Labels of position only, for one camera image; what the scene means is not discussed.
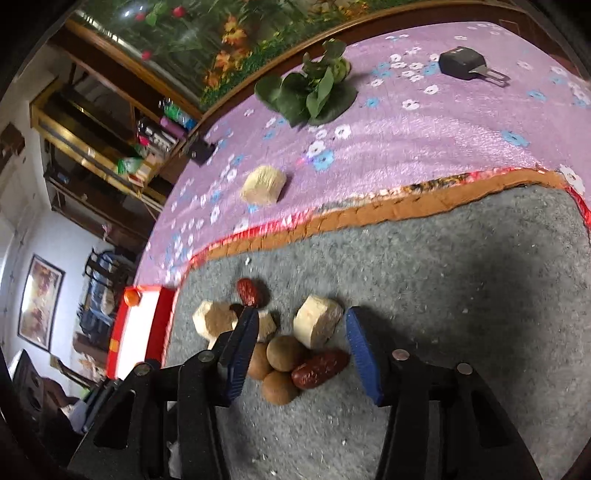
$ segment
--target framed picture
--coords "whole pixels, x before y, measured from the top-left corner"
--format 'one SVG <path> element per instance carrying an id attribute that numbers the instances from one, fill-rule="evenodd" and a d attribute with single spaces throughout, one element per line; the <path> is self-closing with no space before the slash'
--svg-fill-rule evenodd
<path id="1" fill-rule="evenodd" d="M 49 351 L 64 271 L 33 255 L 22 293 L 18 336 Z"/>

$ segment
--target floral tablecloth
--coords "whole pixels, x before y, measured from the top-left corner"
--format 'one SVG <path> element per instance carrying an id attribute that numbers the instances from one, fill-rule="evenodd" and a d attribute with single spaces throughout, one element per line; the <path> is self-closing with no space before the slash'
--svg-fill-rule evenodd
<path id="1" fill-rule="evenodd" d="M 456 46 L 482 53 L 510 85 L 441 74 L 439 54 Z M 428 25 L 353 44 L 345 57 L 359 94 L 331 124 L 290 128 L 253 96 L 212 127 L 216 152 L 179 178 L 136 283 L 177 286 L 191 258 L 220 238 L 440 177 L 561 169 L 589 200 L 589 87 L 521 37 L 490 23 Z M 247 205 L 240 189 L 262 164 L 284 171 L 288 184 L 276 205 Z"/>

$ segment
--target white tofu block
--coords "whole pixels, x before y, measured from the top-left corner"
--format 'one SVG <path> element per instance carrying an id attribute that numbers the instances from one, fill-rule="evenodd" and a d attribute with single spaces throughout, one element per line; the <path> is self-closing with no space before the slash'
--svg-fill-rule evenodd
<path id="1" fill-rule="evenodd" d="M 197 333 L 212 341 L 223 333 L 232 330 L 232 322 L 236 314 L 230 310 L 229 303 L 203 300 L 195 313 L 193 323 Z"/>
<path id="2" fill-rule="evenodd" d="M 268 165 L 257 167 L 242 186 L 240 197 L 250 205 L 270 205 L 277 203 L 287 176 Z"/>
<path id="3" fill-rule="evenodd" d="M 257 342 L 267 342 L 269 338 L 277 331 L 275 320 L 268 310 L 259 310 L 259 334 L 256 339 Z M 232 322 L 232 330 L 238 325 L 238 320 Z"/>
<path id="4" fill-rule="evenodd" d="M 334 300 L 310 295 L 294 319 L 294 336 L 309 349 L 321 348 L 335 331 L 343 309 Z"/>

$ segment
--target artificial plant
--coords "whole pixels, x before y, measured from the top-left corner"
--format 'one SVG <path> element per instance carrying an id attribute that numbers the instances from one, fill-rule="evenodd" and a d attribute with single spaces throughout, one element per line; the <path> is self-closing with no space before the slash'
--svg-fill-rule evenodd
<path id="1" fill-rule="evenodd" d="M 343 58 L 345 42 L 325 41 L 324 56 L 312 61 L 304 55 L 302 72 L 292 72 L 282 80 L 269 75 L 255 85 L 257 98 L 280 113 L 292 127 L 303 123 L 323 125 L 344 113 L 355 101 L 357 90 L 344 82 L 351 63 Z"/>

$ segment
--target black car key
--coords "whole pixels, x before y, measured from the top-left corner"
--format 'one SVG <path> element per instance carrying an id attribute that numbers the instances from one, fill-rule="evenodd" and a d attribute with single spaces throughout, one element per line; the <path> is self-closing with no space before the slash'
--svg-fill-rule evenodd
<path id="1" fill-rule="evenodd" d="M 476 50 L 467 47 L 456 47 L 439 55 L 441 73 L 460 80 L 482 78 L 495 85 L 504 87 L 511 80 L 496 70 L 486 66 L 486 60 Z"/>

